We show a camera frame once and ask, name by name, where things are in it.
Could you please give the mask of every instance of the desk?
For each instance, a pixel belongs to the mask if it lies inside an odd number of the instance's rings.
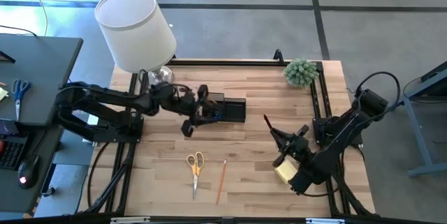
[[[33,87],[24,97],[22,123],[43,126],[52,119],[52,105],[59,85],[66,83],[75,63],[82,39],[0,35],[0,50],[17,60],[16,64],[0,63],[0,81],[12,84],[14,78],[27,79]],[[12,98],[0,102],[0,117],[15,119]],[[30,139],[32,150],[44,134],[39,128],[36,137]],[[62,134],[61,128],[48,128],[37,151],[40,156],[39,176],[36,185],[21,189],[17,171],[0,170],[0,211],[32,214],[39,199],[41,187]]]
[[[334,115],[350,108],[340,61],[324,61],[325,79]],[[263,120],[295,132],[303,124],[311,127],[306,137],[313,140],[314,111],[310,89],[287,85],[284,67],[255,66],[171,66],[175,82],[196,90],[207,84],[210,92],[229,98],[247,99],[247,121],[218,123],[197,128],[184,137],[180,126],[184,117],[161,110],[145,117],[144,132],[137,145],[125,215],[151,216],[269,216],[328,217],[327,197],[297,196],[275,174],[272,161],[277,147]],[[131,74],[115,68],[110,88],[129,89]],[[91,183],[96,199],[110,180],[117,145],[110,144],[99,158]],[[197,198],[192,199],[192,174],[185,158],[201,151],[206,163],[199,177]],[[217,191],[224,159],[228,160],[219,205]],[[374,212],[362,158],[354,149],[345,153],[346,180],[367,209]],[[86,188],[80,210],[87,208]],[[115,207],[120,195],[115,196]],[[325,193],[325,185],[312,185],[307,193]]]

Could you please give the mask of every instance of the wooden table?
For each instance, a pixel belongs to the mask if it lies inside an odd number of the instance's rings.
[[[342,64],[323,61],[323,67],[332,113],[340,115],[350,108]],[[306,137],[316,150],[310,89],[289,87],[283,76],[284,67],[172,66],[171,69],[176,83],[186,84],[194,91],[200,84],[207,84],[210,92],[246,98],[247,120],[244,124],[200,126],[187,138],[180,130],[184,117],[163,110],[155,117],[145,117],[144,133],[133,162],[127,216],[330,216],[327,197],[297,196],[275,174],[271,164],[279,152],[263,119],[263,114],[268,115],[274,127],[286,132],[295,132],[307,124],[311,130]],[[127,91],[130,80],[130,73],[115,67],[110,88]],[[91,184],[93,200],[110,180],[116,149],[116,144],[110,144],[99,159]],[[95,149],[92,162],[98,150]],[[197,151],[204,153],[205,167],[194,201],[186,156]],[[220,203],[216,205],[225,158],[226,176]],[[365,207],[374,212],[365,166],[358,151],[346,150],[345,166],[348,185]],[[115,206],[121,185],[117,188]],[[85,192],[84,188],[79,210],[87,208]],[[325,192],[325,184],[312,184],[307,191]]]

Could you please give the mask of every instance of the table lamp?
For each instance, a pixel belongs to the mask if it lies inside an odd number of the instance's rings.
[[[100,0],[95,18],[118,67],[149,72],[149,84],[172,82],[166,66],[177,42],[156,0]]]

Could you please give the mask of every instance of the gray floor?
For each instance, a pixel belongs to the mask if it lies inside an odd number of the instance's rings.
[[[319,1],[325,6],[447,6],[446,0]],[[312,0],[159,2],[312,4]],[[43,32],[40,8],[3,6],[0,9],[2,24]],[[93,8],[48,8],[47,12],[49,36],[81,37],[85,40],[72,80],[108,85],[114,64],[94,19]],[[268,59],[276,48],[280,48],[289,59],[322,59],[313,11],[163,9],[163,13],[173,24],[178,42],[177,57]],[[323,12],[322,18],[330,58],[342,61],[346,83],[352,89],[366,75],[378,70],[393,72],[403,86],[447,59],[447,13]],[[385,77],[373,79],[365,86],[388,100],[395,97],[393,83]],[[430,128],[434,121],[441,121],[441,108],[442,105],[417,107],[426,137],[445,137],[445,134]],[[422,165],[422,158],[405,111],[400,108],[390,113],[365,130],[362,136],[377,213],[387,217],[447,223],[447,172],[413,179],[406,175],[408,169]],[[445,149],[439,145],[443,159],[447,159]],[[69,174],[70,179],[58,179],[64,174]],[[74,212],[84,176],[85,171],[74,166],[58,168],[52,184],[61,190],[58,195],[41,202],[37,216]],[[58,208],[57,213],[47,212],[50,207]]]

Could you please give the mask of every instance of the computer keyboard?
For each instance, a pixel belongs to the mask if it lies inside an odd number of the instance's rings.
[[[28,137],[13,137],[1,139],[0,169],[17,170],[25,153]]]

